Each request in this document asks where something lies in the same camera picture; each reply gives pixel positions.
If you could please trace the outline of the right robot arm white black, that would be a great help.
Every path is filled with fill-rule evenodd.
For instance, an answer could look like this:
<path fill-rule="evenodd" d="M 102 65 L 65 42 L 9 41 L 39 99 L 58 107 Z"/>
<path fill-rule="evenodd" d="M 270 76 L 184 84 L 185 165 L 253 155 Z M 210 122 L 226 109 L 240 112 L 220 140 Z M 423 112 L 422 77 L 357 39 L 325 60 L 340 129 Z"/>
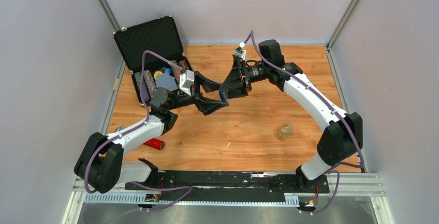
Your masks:
<path fill-rule="evenodd" d="M 251 84 L 268 80 L 296 100 L 323 131 L 316 154 L 296 170 L 296 186 L 310 191 L 316 179 L 342 164 L 343 160 L 359 154 L 363 147 L 362 117 L 347 113 L 324 96 L 295 63 L 286 63 L 280 44 L 269 39 L 258 44 L 260 61 L 246 59 L 242 42 L 233 53 L 232 69 L 221 84 L 219 92 L 225 99 L 244 97 Z"/>

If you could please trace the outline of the clear pill bottle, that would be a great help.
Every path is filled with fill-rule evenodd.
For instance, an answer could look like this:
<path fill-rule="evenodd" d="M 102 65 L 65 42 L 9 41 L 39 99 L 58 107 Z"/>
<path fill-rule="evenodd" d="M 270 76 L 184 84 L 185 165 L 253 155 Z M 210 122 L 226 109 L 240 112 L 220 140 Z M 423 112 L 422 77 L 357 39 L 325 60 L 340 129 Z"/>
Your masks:
<path fill-rule="evenodd" d="M 278 140 L 284 141 L 288 139 L 292 131 L 292 125 L 290 123 L 281 124 L 276 131 L 276 138 Z"/>

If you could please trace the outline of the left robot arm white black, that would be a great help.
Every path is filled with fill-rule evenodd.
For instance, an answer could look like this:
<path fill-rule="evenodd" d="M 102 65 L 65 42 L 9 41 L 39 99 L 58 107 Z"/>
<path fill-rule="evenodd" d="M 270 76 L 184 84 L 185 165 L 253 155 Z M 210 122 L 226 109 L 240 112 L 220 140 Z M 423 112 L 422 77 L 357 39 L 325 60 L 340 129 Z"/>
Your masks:
<path fill-rule="evenodd" d="M 74 166 L 74 173 L 84 180 L 85 190 L 106 193 L 117 184 L 129 182 L 139 182 L 145 189 L 155 188 L 159 177 L 149 162 L 142 159 L 124 162 L 123 158 L 144 142 L 172 129 L 178 118 L 172 109 L 194 104 L 204 115 L 209 115 L 228 106 L 225 101 L 203 97 L 201 87 L 208 93 L 218 91 L 221 85 L 197 71 L 187 70 L 179 80 L 183 96 L 158 87 L 145 106 L 146 117 L 121 131 L 90 135 Z"/>

